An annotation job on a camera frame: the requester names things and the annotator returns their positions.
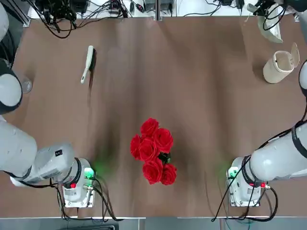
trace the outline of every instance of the red rose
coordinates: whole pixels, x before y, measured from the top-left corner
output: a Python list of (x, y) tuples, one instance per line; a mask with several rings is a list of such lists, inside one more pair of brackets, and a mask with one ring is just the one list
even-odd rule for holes
[(140, 160), (140, 152), (139, 152), (139, 146), (140, 146), (141, 139), (139, 135), (135, 135), (130, 143), (130, 152), (134, 156), (135, 159)]
[(174, 165), (165, 164), (162, 171), (161, 183), (164, 185), (173, 184), (177, 177), (176, 171), (177, 169)]
[(148, 161), (143, 165), (143, 175), (149, 184), (157, 183), (161, 180), (163, 164), (160, 159)]
[(149, 118), (144, 124), (141, 126), (141, 134), (142, 137), (152, 137), (154, 132), (158, 129), (159, 123), (156, 119)]
[(169, 153), (173, 146), (173, 137), (166, 128), (159, 128), (154, 133), (154, 141), (156, 142), (159, 151)]
[(150, 138), (145, 138), (139, 145), (140, 158), (143, 161), (152, 161), (158, 157), (159, 152), (155, 142)]

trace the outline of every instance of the brown table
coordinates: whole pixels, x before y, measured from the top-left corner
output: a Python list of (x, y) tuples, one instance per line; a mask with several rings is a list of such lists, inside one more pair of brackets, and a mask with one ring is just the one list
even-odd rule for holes
[[(244, 25), (245, 19), (104, 20), (66, 40), (32, 21), (14, 69), (34, 86), (5, 118), (39, 148), (68, 141), (77, 157), (102, 165), (118, 217), (212, 217), (232, 160), (291, 127), (305, 106), (297, 69), (275, 85), (261, 73), (275, 51), (290, 50), (293, 42), (306, 57), (299, 24), (284, 17), (284, 43), (274, 44), (261, 36), (256, 18)], [(80, 84), (89, 45), (97, 50), (91, 90)], [(149, 117), (173, 134), (178, 171), (172, 186), (149, 185), (142, 164), (130, 155), (130, 140)], [(17, 188), (3, 173), (0, 181), (0, 217), (60, 216), (53, 189)], [(278, 216), (307, 216), (306, 181), (271, 183), (279, 196)], [(243, 211), (231, 208), (230, 215)], [(101, 201), (80, 213), (101, 216)], [(250, 214), (269, 215), (267, 201)]]

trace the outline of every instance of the rose bouquet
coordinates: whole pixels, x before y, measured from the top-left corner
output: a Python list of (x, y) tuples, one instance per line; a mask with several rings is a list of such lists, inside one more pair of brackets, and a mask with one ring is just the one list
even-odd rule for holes
[(144, 161), (143, 175), (149, 184), (161, 182), (173, 184), (177, 169), (170, 164), (173, 137), (168, 129), (159, 128), (159, 123), (149, 118), (141, 126), (141, 136), (135, 135), (130, 143), (130, 152), (136, 160)]

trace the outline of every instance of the beige cup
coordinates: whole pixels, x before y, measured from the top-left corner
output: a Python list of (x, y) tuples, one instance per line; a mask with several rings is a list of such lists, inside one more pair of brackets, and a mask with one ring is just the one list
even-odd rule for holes
[(278, 83), (288, 76), (299, 64), (299, 52), (293, 43), (291, 53), (277, 51), (263, 68), (263, 76), (268, 83)]

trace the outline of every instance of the white robotic arm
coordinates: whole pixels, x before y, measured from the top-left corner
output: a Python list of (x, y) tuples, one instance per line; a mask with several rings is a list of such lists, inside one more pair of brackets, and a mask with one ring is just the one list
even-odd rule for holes
[[(307, 62), (299, 73), (299, 84), (307, 98)], [(233, 181), (229, 193), (231, 205), (258, 205), (261, 183), (306, 176), (306, 148), (307, 123), (300, 121), (292, 129), (272, 138), (251, 156), (236, 158), (227, 171), (228, 183)]]
[[(18, 108), (22, 87), (13, 71), (0, 61), (0, 116)], [(0, 119), (0, 171), (11, 176), (15, 186), (34, 185), (46, 179), (62, 185), (67, 207), (92, 207), (94, 171), (85, 159), (74, 157), (69, 143), (37, 151), (33, 137)]]
[(9, 29), (8, 15), (0, 2), (0, 41), (4, 38)]

